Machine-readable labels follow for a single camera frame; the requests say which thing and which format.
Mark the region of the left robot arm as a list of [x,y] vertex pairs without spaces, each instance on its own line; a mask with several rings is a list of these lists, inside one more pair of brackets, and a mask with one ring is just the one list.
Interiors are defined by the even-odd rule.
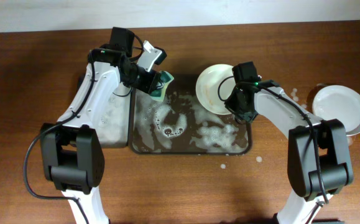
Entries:
[[119,85],[148,95],[162,85],[162,74],[152,67],[167,54],[145,40],[133,56],[137,38],[129,29],[113,27],[109,42],[89,51],[86,74],[68,109],[40,130],[45,178],[69,201],[77,223],[110,222],[99,193],[104,155],[96,132],[109,97]]

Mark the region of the cream white plate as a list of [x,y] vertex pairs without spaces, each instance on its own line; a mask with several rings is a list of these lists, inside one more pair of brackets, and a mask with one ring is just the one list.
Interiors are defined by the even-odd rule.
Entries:
[[232,68],[232,65],[216,64],[199,75],[195,88],[196,97],[206,110],[218,115],[231,114],[218,95],[224,100],[230,96],[235,86]]

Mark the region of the green yellow sponge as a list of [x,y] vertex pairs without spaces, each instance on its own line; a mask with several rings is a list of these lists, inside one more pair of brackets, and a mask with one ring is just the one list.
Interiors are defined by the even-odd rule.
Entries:
[[160,74],[157,88],[150,94],[154,101],[163,101],[169,84],[174,81],[174,77],[169,72],[161,71]]

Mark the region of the pale blue plate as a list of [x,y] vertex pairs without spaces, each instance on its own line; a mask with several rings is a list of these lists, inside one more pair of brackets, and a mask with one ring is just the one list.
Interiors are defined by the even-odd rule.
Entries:
[[348,136],[360,133],[360,94],[341,85],[320,89],[312,103],[313,114],[324,120],[338,119]]

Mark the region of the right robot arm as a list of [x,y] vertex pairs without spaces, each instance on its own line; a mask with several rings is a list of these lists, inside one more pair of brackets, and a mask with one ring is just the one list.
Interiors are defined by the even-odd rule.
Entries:
[[288,140],[287,176],[292,191],[274,223],[312,223],[332,196],[353,183],[348,140],[338,119],[309,113],[273,80],[262,80],[252,62],[232,69],[235,86],[223,101],[238,121],[267,118]]

